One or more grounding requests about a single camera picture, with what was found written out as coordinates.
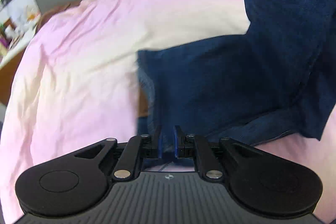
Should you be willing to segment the blue denim jeans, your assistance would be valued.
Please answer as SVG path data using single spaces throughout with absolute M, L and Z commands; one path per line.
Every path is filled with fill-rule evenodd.
M 258 145 L 321 139 L 335 105 L 335 0 L 244 0 L 244 35 L 138 52 L 148 132 L 172 159 L 177 130 Z

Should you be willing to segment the wooden desk with clutter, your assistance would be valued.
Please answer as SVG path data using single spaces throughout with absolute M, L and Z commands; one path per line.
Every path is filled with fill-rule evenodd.
M 14 75 L 41 13 L 34 6 L 21 9 L 16 0 L 1 0 L 1 12 L 7 14 L 7 19 L 1 20 L 1 103 L 7 105 Z

